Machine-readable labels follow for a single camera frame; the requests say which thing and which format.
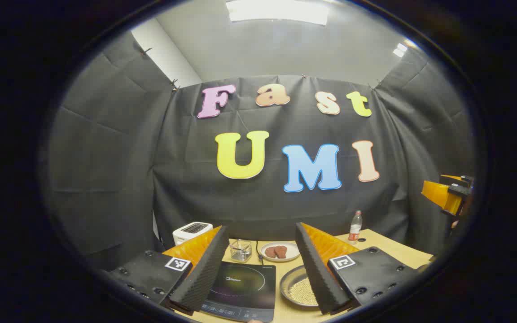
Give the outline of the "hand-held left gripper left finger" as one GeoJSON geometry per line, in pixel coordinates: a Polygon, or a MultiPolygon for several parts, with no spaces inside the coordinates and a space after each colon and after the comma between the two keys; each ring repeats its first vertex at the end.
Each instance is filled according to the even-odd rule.
{"type": "Polygon", "coordinates": [[[107,274],[148,302],[192,315],[209,296],[228,244],[228,227],[219,226],[164,252],[143,251],[107,274]]]}

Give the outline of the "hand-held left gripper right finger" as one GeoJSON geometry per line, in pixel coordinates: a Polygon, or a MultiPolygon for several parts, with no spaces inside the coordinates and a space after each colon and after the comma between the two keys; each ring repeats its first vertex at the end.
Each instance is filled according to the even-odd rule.
{"type": "Polygon", "coordinates": [[[295,237],[322,314],[375,303],[419,275],[378,247],[358,249],[306,223],[296,223],[295,237]]]}

